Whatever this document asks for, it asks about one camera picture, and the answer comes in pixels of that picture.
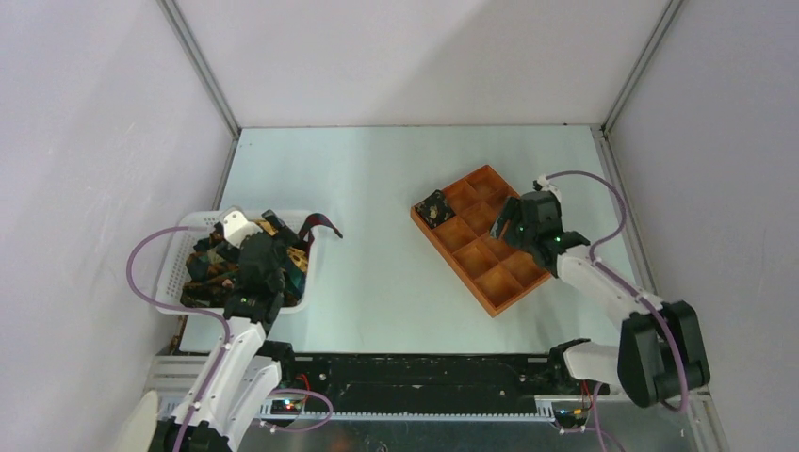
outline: white wall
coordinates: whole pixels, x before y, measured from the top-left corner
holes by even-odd
[[[687,2],[611,136],[734,451],[799,443],[798,76],[795,0]]]
[[[602,122],[666,0],[179,3],[247,127]]]
[[[0,449],[108,450],[173,332],[127,253],[210,207],[230,137],[155,1],[2,10]]]

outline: cable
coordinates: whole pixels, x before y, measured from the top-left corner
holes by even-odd
[[[591,262],[596,266],[596,268],[598,268],[602,273],[605,273],[605,275],[607,275],[608,278],[611,278],[614,282],[616,282],[622,288],[624,288],[632,297],[636,299],[636,301],[640,302],[646,308],[646,310],[649,311],[650,314],[652,314],[652,316],[655,318],[655,321],[658,322],[660,329],[663,331],[663,336],[665,336],[666,343],[669,345],[669,349],[671,350],[672,356],[674,356],[675,359],[675,368],[677,370],[677,379],[679,380],[679,392],[680,392],[680,401],[678,407],[669,404],[665,400],[663,400],[661,404],[673,412],[685,412],[686,410],[688,410],[688,402],[689,402],[688,379],[685,376],[685,365],[682,363],[682,358],[679,354],[679,349],[677,348],[677,340],[675,339],[671,330],[669,330],[669,326],[666,323],[666,320],[663,318],[662,315],[660,315],[658,310],[655,309],[655,306],[652,305],[652,303],[650,303],[647,299],[645,299],[641,295],[641,291],[632,286],[632,284],[630,284],[624,278],[616,274],[615,271],[610,269],[601,261],[596,259],[595,255],[596,247],[615,238],[617,235],[619,235],[622,232],[622,230],[625,227],[625,223],[627,222],[627,206],[625,205],[624,199],[622,198],[621,193],[619,193],[616,187],[613,186],[610,182],[597,176],[596,174],[592,174],[587,171],[580,171],[580,170],[561,171],[547,176],[547,179],[551,180],[551,179],[556,179],[558,177],[570,176],[570,175],[579,175],[594,179],[595,181],[604,185],[616,199],[616,203],[618,204],[619,210],[621,211],[621,219],[619,220],[619,225],[612,233],[610,233],[605,237],[600,238],[591,246],[591,248],[588,249],[588,257],[591,259]]]
[[[301,379],[302,381],[305,382],[305,391],[310,391],[311,390],[311,383],[308,382],[308,378],[305,376],[305,374],[297,374],[297,378]],[[306,394],[305,398],[302,400],[303,404],[308,401],[308,397],[310,397],[310,396],[308,394]]]
[[[602,383],[597,382],[596,386],[594,387],[594,400],[599,397],[599,389],[602,387]],[[610,435],[608,432],[602,431],[602,427],[599,426],[599,410],[594,405],[594,430],[596,430],[596,437],[599,438],[599,445],[602,446],[602,452],[608,452],[608,449],[605,448],[605,439],[602,438],[602,433]]]
[[[594,408],[594,401],[596,400],[596,397],[591,397],[591,390],[588,389],[588,383],[585,380],[582,381],[582,389],[585,391],[585,394],[588,396],[588,401],[591,402],[588,405],[588,409],[586,410],[587,412],[589,412],[590,415],[591,410]]]
[[[591,420],[591,413],[592,412],[594,412],[594,406],[593,405],[592,405],[591,408],[588,409],[588,411],[586,411],[587,414],[585,414],[585,424],[583,424],[584,426],[587,426],[588,425],[588,421]]]
[[[573,433],[584,433],[586,431],[596,431],[596,428],[593,428],[593,427],[586,427],[585,429],[583,429],[583,428],[563,428],[560,424],[558,424],[558,421],[555,421],[555,422],[553,422],[551,424],[547,424],[547,425],[552,427],[552,428],[555,428],[562,435],[573,434]],[[599,436],[603,436],[604,435],[609,440],[611,440],[611,442],[613,442],[613,444],[619,449],[619,451],[627,452],[627,450],[622,446],[621,441],[619,441],[619,439],[616,438],[612,433],[610,433],[608,431],[605,431],[605,430],[600,430],[600,432],[597,433],[597,434]],[[603,444],[602,450],[607,452],[607,449],[605,449],[604,444]]]
[[[153,233],[148,235],[144,240],[140,241],[138,245],[130,252],[130,256],[127,258],[127,268],[125,270],[125,275],[127,276],[127,284],[130,286],[130,290],[133,291],[140,299],[147,301],[148,303],[154,305],[155,307],[175,311],[178,313],[187,313],[187,314],[202,314],[207,315],[211,318],[217,319],[221,324],[222,328],[224,329],[224,336],[227,340],[230,340],[230,325],[227,324],[227,321],[221,315],[207,311],[205,309],[195,309],[195,308],[187,308],[185,306],[177,306],[162,303],[152,297],[149,297],[147,294],[141,292],[138,287],[136,287],[136,283],[133,281],[133,262],[136,260],[136,255],[139,254],[142,248],[145,245],[153,241],[154,239],[160,237],[164,234],[176,233],[179,231],[204,231],[205,228],[190,228],[188,226],[175,226],[167,229],[163,229],[158,231],[157,233]],[[203,383],[200,384],[200,388],[197,391],[197,394],[194,396],[194,400],[191,401],[191,404],[188,406],[186,411],[186,417],[183,419],[180,428],[177,432],[177,438],[175,439],[174,447],[172,448],[172,452],[180,452],[180,445],[183,443],[183,439],[186,436],[186,430],[188,429],[188,424],[191,421],[191,416],[196,411],[195,404],[199,403],[203,396],[205,395],[205,391],[208,389],[208,385],[211,383],[211,379],[213,379],[214,375],[217,373],[217,370],[220,367],[222,362],[222,358],[224,358],[227,349],[225,347],[220,348],[220,352],[217,354],[217,358],[211,364],[211,368],[208,370],[208,374],[203,380]]]
[[[311,396],[313,398],[321,400],[322,402],[324,402],[325,405],[327,405],[327,414],[325,415],[325,417],[321,421],[315,423],[313,426],[303,427],[303,428],[278,427],[278,426],[275,426],[274,424],[268,423],[267,421],[254,421],[253,422],[254,426],[259,426],[259,427],[269,426],[269,428],[271,428],[273,430],[277,430],[277,431],[289,431],[289,432],[292,432],[292,433],[303,433],[305,431],[316,430],[317,428],[320,428],[320,427],[324,426],[325,424],[327,424],[328,422],[330,422],[330,420],[333,418],[333,402],[331,402],[330,399],[327,398],[323,394],[316,393],[314,391],[306,391],[304,389],[276,389],[276,390],[272,391],[271,393],[269,393],[269,396],[277,396],[277,395],[280,395],[280,394],[305,394],[306,396]]]

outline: white floor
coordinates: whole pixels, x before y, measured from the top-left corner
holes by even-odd
[[[491,318],[411,221],[412,205],[484,164],[520,193],[541,173],[602,174],[587,126],[245,130],[221,208],[319,211],[344,234],[321,238],[322,296],[279,317],[269,338],[316,352],[544,352],[576,337],[616,345],[598,306],[555,279]],[[617,219],[604,187],[583,179],[558,181],[564,227],[596,240]],[[600,254],[632,275],[621,239]],[[218,335],[193,316],[181,349],[208,351]]]

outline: metal frame edge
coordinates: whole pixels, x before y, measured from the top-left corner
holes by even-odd
[[[698,452],[729,452],[729,443],[721,428],[712,397],[698,397],[692,400],[688,416]]]
[[[191,63],[191,66],[197,73],[197,77],[203,84],[205,92],[211,99],[211,103],[214,104],[214,107],[220,113],[220,116],[233,139],[237,139],[241,134],[241,126],[238,124],[238,121],[236,121],[233,110],[228,104],[227,99],[225,99],[219,82],[211,71],[203,52],[200,50],[200,45],[194,38],[194,34],[191,32],[191,28],[188,26],[186,17],[183,15],[183,11],[181,11],[180,7],[177,5],[176,0],[156,1],[158,5],[161,6],[161,10],[163,11],[164,16],[167,18],[167,21],[170,23],[175,37],[180,42],[180,46],[183,47],[184,52],[186,52],[188,61]]]
[[[220,210],[220,205],[222,203],[222,197],[224,196],[224,189],[227,186],[227,180],[230,177],[230,168],[233,166],[233,160],[236,158],[236,150],[238,149],[238,137],[234,137],[230,143],[230,150],[228,150],[227,158],[225,158],[225,164],[222,168],[222,176],[220,179],[220,184],[217,186],[217,194],[214,196],[214,204],[211,206],[211,210]]]
[[[613,126],[616,125],[616,122],[618,121],[619,116],[621,116],[630,95],[641,81],[642,75],[644,75],[644,72],[652,62],[652,57],[658,51],[663,38],[666,36],[666,33],[669,31],[669,28],[671,27],[684,3],[685,0],[669,0],[669,3],[666,4],[666,8],[663,9],[663,13],[660,15],[658,23],[655,25],[652,33],[649,35],[649,39],[646,41],[644,49],[641,51],[641,54],[638,55],[638,59],[635,61],[635,64],[633,64],[632,70],[629,72],[627,80],[625,80],[621,91],[619,91],[615,101],[613,101],[611,111],[608,112],[608,116],[603,122],[606,134],[608,134],[612,130]]]
[[[635,217],[632,205],[629,202],[629,195],[625,188],[619,165],[613,155],[611,144],[605,137],[603,128],[599,125],[591,126],[591,135],[594,137],[594,145],[596,146],[596,151],[599,153],[599,163],[602,166],[602,170],[605,172],[608,179],[610,179],[611,184],[619,189],[622,199],[628,208],[628,225],[622,230],[622,238],[624,239],[625,247],[632,261],[633,276],[646,290],[658,293],[652,267],[646,259],[644,242],[641,239],[638,227],[639,223]],[[618,206],[614,206],[614,208],[616,210],[616,215],[619,216],[621,212]]]

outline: cloth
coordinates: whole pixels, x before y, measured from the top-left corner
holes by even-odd
[[[435,229],[455,217],[455,212],[449,207],[447,198],[441,190],[435,190],[414,208],[430,229]]]
[[[296,306],[305,290],[308,256],[314,242],[311,229],[326,226],[339,237],[343,235],[327,217],[319,213],[308,216],[298,233],[286,226],[271,210],[264,212],[261,217],[263,219],[254,223],[286,249],[282,266],[285,278],[284,306]],[[221,224],[214,225],[214,231],[208,238],[197,242],[194,252],[186,260],[191,281],[183,286],[181,304],[192,308],[223,308],[236,287],[238,252],[236,247],[224,240]]]

